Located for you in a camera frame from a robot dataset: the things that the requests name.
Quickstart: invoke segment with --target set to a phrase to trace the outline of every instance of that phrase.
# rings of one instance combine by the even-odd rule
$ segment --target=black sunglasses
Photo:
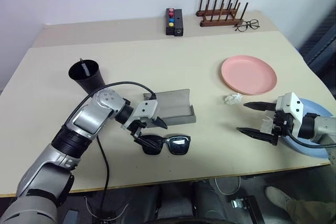
[[[240,25],[235,25],[236,30],[238,31],[246,31],[248,27],[251,27],[252,29],[258,29],[259,26],[259,21],[256,19],[252,19],[250,21],[243,21]]]
[[[148,155],[161,153],[164,143],[167,143],[169,151],[174,155],[184,155],[189,150],[191,138],[186,135],[176,135],[164,138],[157,135],[141,135],[144,140],[154,142],[156,147],[142,145],[142,150]]]

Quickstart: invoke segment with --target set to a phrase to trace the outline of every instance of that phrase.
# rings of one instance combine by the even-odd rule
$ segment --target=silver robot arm
[[[131,131],[141,143],[141,129],[146,121],[166,128],[157,116],[157,100],[141,102],[134,110],[130,102],[111,89],[97,92],[90,103],[78,110],[47,145],[22,177],[17,187],[17,200],[0,219],[0,224],[57,223],[57,206],[66,199],[73,183],[75,169],[83,152],[103,128],[108,118]]]
[[[249,102],[244,106],[267,111],[268,119],[263,120],[259,129],[237,128],[240,132],[273,145],[280,136],[301,137],[321,145],[336,144],[336,118],[307,113],[303,116],[303,103],[295,93],[278,97],[276,103]],[[333,170],[336,173],[336,147],[326,148]]]

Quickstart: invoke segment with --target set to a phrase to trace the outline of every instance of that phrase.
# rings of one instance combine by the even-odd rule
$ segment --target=black cup
[[[89,70],[89,76],[82,66],[83,63]],[[88,94],[105,85],[99,71],[99,65],[94,60],[83,60],[83,62],[78,61],[73,64],[69,69],[69,77],[76,81]]]

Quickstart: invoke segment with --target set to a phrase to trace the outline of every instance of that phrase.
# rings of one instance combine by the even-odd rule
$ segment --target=wooden rack
[[[219,9],[216,9],[217,0],[214,2],[214,7],[212,10],[209,10],[209,4],[210,0],[207,1],[207,4],[205,5],[205,9],[202,9],[202,2],[199,4],[199,10],[196,12],[197,17],[203,17],[203,20],[200,22],[200,26],[234,26],[234,25],[240,25],[244,20],[243,16],[245,14],[245,10],[247,8],[248,3],[245,4],[244,10],[240,18],[236,18],[236,15],[238,13],[240,2],[239,0],[236,0],[235,6],[232,8],[232,0],[229,0],[229,3],[227,4],[227,7],[224,8],[224,1],[222,0],[222,3],[220,5]]]

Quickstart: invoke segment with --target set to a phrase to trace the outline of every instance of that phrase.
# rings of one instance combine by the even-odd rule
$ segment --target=beige table
[[[263,113],[242,105],[224,105],[223,96],[234,92],[223,83],[219,68],[226,58],[234,55],[258,57],[268,62],[278,76],[272,91],[245,95],[244,103],[272,102],[277,96],[294,91],[299,97],[320,103],[336,114],[333,96],[294,47],[262,14],[254,13],[253,17],[263,20],[261,28],[246,33],[232,33],[232,27],[199,28],[199,19],[186,17],[183,38],[162,36],[153,27],[149,31],[156,33],[156,37],[144,30],[140,32],[144,25],[161,24],[158,19],[130,21],[138,26],[116,21],[59,25],[43,30],[0,96],[0,195],[15,193],[23,173],[86,95],[67,74],[80,57],[97,61],[106,83],[137,81],[156,92],[190,89],[197,117],[194,124],[144,131],[190,135],[191,146],[183,156],[171,155],[166,146],[160,155],[147,156],[133,143],[128,131],[120,129],[119,123],[109,121],[100,135],[111,168],[110,187],[327,164],[328,160],[302,155],[281,141],[278,146],[272,146],[235,130],[236,127],[259,127]],[[227,34],[210,36],[212,31]],[[112,42],[103,40],[104,34]],[[116,41],[119,35],[123,42]],[[97,37],[104,43],[98,43]],[[133,106],[142,99],[143,90],[138,87],[118,86],[115,90]],[[103,187],[105,174],[103,159],[94,141],[74,171],[72,191]]]

